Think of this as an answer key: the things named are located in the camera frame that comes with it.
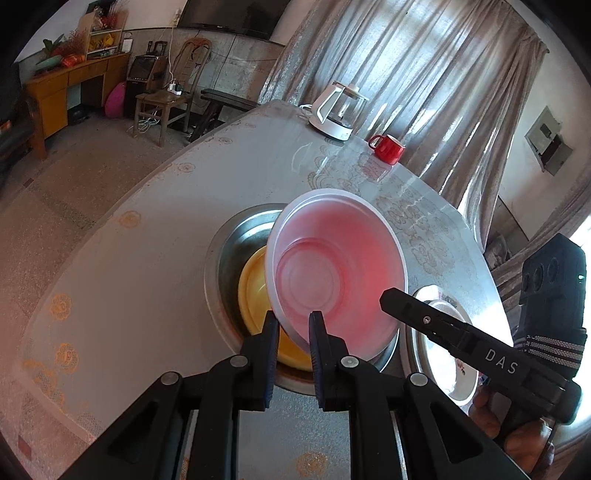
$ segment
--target curtain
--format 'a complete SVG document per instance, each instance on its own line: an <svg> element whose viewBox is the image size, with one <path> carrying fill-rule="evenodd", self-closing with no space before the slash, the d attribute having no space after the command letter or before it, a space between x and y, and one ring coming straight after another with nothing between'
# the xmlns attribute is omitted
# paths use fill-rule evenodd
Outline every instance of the curtain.
<svg viewBox="0 0 591 480"><path fill-rule="evenodd" d="M508 312L519 303L523 262L557 233L571 237L583 222L587 220L587 223L591 223L588 220L589 215L591 215L591 163L586 165L566 198L555 208L527 247L492 271L492 278L501 295L505 311ZM587 234L587 230L580 234L582 236Z"/></svg>
<svg viewBox="0 0 591 480"><path fill-rule="evenodd" d="M318 0L259 103L312 103L332 80L356 84L370 101L355 133L405 144L403 165L460 210L484 250L545 52L502 0Z"/></svg>

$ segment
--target human hand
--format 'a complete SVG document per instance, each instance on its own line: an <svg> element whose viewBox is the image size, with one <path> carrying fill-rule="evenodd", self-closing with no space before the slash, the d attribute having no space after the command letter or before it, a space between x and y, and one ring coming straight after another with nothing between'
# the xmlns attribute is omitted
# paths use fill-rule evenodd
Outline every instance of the human hand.
<svg viewBox="0 0 591 480"><path fill-rule="evenodd" d="M492 393L490 388L480 386L476 390L468 413L474 423L491 439L495 438L501 429L501 422L488 407ZM544 420L531 421L516 429L505 439L503 450L524 472L531 473L544 452L550 433L551 429ZM554 446L551 445L545 452L544 458L540 460L536 469L536 473L540 472L536 475L538 478L542 478L552 464Z"/></svg>

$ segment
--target glass kettle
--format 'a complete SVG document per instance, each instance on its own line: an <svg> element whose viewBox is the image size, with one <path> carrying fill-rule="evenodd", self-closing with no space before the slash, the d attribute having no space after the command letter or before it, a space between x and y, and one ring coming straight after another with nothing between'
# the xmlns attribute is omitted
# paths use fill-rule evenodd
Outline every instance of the glass kettle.
<svg viewBox="0 0 591 480"><path fill-rule="evenodd" d="M312 104L310 123L330 137L347 141L367 100L357 86L335 81Z"/></svg>

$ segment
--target round table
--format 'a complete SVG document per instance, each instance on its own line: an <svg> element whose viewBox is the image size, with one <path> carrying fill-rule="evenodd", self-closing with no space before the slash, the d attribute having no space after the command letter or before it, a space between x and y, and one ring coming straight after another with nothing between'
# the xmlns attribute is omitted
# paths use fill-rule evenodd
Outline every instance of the round table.
<svg viewBox="0 0 591 480"><path fill-rule="evenodd" d="M203 262L236 213L311 189L360 195L400 240L409 292L437 284L472 323L512 344L506 315L458 211L403 166L353 137L342 144L271 102L202 137L140 182L98 222L40 301L17 363L20 381L80 437L109 426L163 372L209 370L232 352L210 317ZM400 360L387 370L401 374ZM347 414L275 388L265 414L241 416L238 478L349 475Z"/></svg>

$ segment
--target red bag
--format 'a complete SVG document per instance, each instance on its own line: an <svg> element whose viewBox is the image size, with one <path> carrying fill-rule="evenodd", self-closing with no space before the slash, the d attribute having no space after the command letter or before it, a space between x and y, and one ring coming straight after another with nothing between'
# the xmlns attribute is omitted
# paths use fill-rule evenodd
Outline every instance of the red bag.
<svg viewBox="0 0 591 480"><path fill-rule="evenodd" d="M67 69L82 63L85 60L85 56L82 53L74 53L72 55L68 55L67 57L62 58L61 65L66 67Z"/></svg>

